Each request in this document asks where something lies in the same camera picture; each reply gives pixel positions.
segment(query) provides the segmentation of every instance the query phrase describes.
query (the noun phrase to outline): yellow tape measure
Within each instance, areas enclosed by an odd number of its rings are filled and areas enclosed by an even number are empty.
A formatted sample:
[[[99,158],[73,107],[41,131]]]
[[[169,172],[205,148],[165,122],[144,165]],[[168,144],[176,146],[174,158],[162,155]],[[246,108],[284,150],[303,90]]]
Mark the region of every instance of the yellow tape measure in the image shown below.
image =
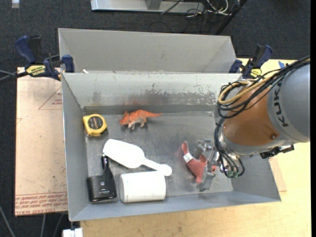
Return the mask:
[[[99,114],[83,116],[82,121],[89,136],[98,137],[108,128],[105,119]]]

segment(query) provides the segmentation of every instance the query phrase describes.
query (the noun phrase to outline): cardboard sheet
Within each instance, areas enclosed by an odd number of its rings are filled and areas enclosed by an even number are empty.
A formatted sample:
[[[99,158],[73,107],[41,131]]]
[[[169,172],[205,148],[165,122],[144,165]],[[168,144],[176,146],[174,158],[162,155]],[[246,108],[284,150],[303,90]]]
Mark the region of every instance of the cardboard sheet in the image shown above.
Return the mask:
[[[67,211],[61,82],[17,80],[15,215]]]

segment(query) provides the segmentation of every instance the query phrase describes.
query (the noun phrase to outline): black carpet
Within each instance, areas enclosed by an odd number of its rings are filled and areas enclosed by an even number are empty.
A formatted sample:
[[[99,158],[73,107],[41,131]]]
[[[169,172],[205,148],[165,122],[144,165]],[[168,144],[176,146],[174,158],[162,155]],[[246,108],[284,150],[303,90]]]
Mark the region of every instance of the black carpet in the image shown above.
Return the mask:
[[[23,35],[41,35],[43,54],[58,53],[58,28],[107,29],[213,35],[225,17],[134,12],[92,12],[91,0],[0,0],[0,70],[26,64],[14,49]],[[273,59],[300,59],[311,50],[311,0],[248,0],[221,35],[231,36],[237,57],[248,58],[257,44],[272,47]],[[14,217],[16,81],[0,81],[0,205],[17,237],[40,236],[42,215]],[[60,214],[48,214],[44,235],[52,236]],[[60,229],[70,228],[64,216]],[[0,237],[10,236],[0,217]]]

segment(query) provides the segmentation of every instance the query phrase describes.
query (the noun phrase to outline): white cylinder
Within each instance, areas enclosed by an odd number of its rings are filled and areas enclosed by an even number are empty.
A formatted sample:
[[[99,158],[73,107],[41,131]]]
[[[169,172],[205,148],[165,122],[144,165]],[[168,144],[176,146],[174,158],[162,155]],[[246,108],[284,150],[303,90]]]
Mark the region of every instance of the white cylinder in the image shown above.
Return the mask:
[[[122,174],[119,197],[123,203],[164,200],[166,181],[160,171]]]

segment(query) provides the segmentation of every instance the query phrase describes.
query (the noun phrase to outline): plastic dinosaur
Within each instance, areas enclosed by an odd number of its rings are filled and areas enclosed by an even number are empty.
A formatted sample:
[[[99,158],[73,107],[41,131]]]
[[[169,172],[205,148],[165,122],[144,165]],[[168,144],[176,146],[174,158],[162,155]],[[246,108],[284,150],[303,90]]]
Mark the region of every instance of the plastic dinosaur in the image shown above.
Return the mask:
[[[151,113],[144,110],[137,110],[131,113],[127,111],[124,112],[123,118],[120,119],[119,123],[121,125],[127,125],[131,130],[135,129],[135,124],[140,123],[140,127],[143,127],[146,122],[146,118],[158,117],[162,113]]]

